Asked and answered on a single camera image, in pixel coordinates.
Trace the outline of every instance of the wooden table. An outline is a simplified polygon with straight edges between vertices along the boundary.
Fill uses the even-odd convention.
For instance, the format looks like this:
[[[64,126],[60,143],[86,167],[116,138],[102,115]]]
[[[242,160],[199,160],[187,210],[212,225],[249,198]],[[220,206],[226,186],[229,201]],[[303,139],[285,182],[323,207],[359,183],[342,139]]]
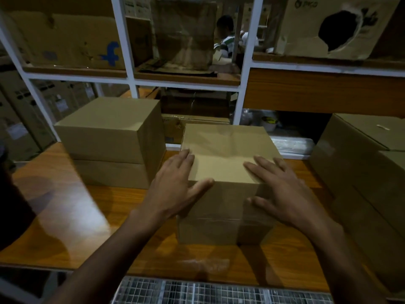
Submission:
[[[169,158],[175,152],[167,152]],[[305,161],[287,160],[322,202],[331,196]],[[13,175],[37,218],[0,264],[77,269],[139,205],[145,190],[85,186],[61,143]],[[135,259],[128,275],[328,291],[310,242],[297,230],[277,225],[262,246],[179,245],[175,220],[168,220]]]

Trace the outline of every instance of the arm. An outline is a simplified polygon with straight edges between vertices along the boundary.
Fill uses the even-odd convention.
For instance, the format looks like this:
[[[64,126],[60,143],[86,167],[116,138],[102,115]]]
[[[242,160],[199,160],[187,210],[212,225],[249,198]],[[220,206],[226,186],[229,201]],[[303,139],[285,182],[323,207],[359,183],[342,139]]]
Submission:
[[[109,303],[150,237],[169,217],[194,203],[213,185],[205,179],[188,188],[194,156],[188,150],[167,160],[143,203],[124,224],[57,289],[47,304]]]
[[[318,205],[315,195],[281,159],[262,157],[244,166],[265,181],[274,198],[249,201],[279,221],[300,230],[314,246],[335,303],[387,303],[362,265],[352,256],[341,225]]]

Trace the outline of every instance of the label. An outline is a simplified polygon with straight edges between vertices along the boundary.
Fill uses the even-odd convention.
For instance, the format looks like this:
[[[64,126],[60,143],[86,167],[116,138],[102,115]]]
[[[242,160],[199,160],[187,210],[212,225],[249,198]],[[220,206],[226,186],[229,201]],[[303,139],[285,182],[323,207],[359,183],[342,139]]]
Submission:
[[[68,104],[66,103],[66,101],[64,99],[59,100],[56,103],[56,107],[58,108],[59,112],[63,112],[66,111],[67,109],[69,109]]]
[[[88,98],[94,97],[94,92],[91,86],[86,87],[85,90]]]
[[[16,123],[15,125],[8,127],[6,130],[13,140],[17,140],[28,134],[27,128],[25,128],[23,123]]]

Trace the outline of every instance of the right hand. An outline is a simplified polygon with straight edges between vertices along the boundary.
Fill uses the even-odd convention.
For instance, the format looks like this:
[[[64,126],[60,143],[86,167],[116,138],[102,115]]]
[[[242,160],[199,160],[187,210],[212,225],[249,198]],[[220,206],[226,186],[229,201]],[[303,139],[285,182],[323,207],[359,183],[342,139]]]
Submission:
[[[248,199],[252,204],[305,234],[314,228],[320,230],[326,227],[328,215],[318,204],[312,190],[297,178],[284,160],[274,158],[275,164],[260,156],[255,156],[254,160],[257,165],[250,162],[243,165],[272,188],[273,199],[254,196]]]

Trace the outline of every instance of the left hand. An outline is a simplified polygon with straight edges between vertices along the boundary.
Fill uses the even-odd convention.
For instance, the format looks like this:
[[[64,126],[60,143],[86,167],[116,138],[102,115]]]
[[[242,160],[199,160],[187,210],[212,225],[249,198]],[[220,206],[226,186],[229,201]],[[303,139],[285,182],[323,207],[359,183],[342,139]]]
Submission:
[[[214,184],[207,178],[188,187],[194,155],[188,149],[168,159],[152,181],[143,203],[136,209],[147,221],[163,224],[182,209],[195,203]]]

